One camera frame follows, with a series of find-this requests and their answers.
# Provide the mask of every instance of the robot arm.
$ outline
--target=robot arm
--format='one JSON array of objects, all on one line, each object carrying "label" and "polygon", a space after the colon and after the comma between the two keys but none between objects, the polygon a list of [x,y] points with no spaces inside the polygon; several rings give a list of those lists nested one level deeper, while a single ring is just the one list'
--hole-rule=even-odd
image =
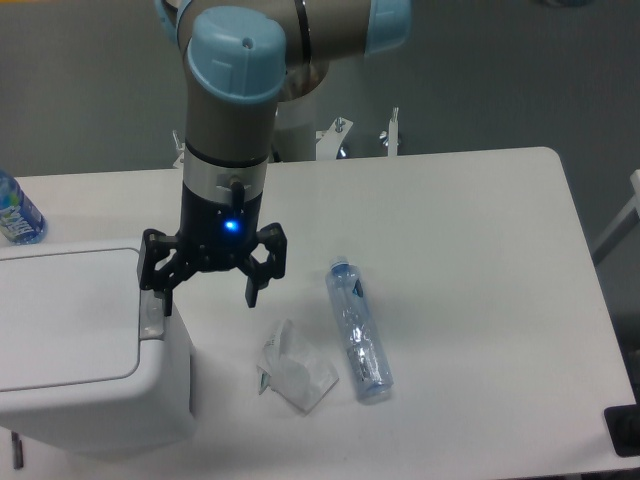
[{"label": "robot arm", "polygon": [[[180,229],[144,232],[140,288],[170,315],[182,281],[239,268],[253,307],[258,290],[285,273],[282,227],[256,230],[287,65],[395,47],[408,34],[410,0],[182,0],[177,9],[176,1],[156,7],[175,31],[188,90]],[[258,244],[269,252],[264,263],[252,256]]]}]

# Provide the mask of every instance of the bottle label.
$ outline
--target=bottle label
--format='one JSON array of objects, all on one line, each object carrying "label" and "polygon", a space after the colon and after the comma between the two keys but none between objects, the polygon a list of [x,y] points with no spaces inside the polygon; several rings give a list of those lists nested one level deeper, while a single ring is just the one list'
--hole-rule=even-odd
[{"label": "bottle label", "polygon": [[9,206],[0,210],[0,231],[12,242],[28,242],[42,231],[42,214],[24,194],[12,197]]}]

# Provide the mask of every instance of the plastic bottle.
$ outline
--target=plastic bottle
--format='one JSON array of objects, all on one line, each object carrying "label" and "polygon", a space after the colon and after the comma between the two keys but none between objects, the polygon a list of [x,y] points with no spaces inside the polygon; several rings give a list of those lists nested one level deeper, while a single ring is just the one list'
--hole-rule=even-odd
[{"label": "plastic bottle", "polygon": [[393,385],[387,357],[369,313],[360,270],[339,257],[326,276],[327,288],[343,346],[354,373],[358,399],[385,392]]},{"label": "plastic bottle", "polygon": [[17,245],[38,243],[47,232],[47,223],[20,185],[0,170],[0,232]]}]

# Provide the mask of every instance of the crumpled paper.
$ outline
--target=crumpled paper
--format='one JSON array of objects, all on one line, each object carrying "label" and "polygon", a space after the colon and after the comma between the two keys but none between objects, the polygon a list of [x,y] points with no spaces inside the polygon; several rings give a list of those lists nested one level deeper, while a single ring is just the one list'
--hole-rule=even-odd
[{"label": "crumpled paper", "polygon": [[293,326],[280,322],[258,362],[260,393],[267,387],[309,413],[338,381],[338,372]]}]

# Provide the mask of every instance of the gray floor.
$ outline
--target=gray floor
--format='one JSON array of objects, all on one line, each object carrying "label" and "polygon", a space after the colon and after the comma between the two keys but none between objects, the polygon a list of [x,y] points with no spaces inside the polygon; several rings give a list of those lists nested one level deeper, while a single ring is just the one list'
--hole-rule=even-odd
[{"label": "gray floor", "polygon": [[[318,120],[356,122],[357,156],[399,105],[401,153],[545,145],[562,157],[588,241],[640,168],[640,2],[416,0],[400,51],[332,65]],[[164,168],[185,91],[153,2],[0,4],[0,166],[15,175]],[[599,269],[614,322],[640,345],[640,233]]]}]

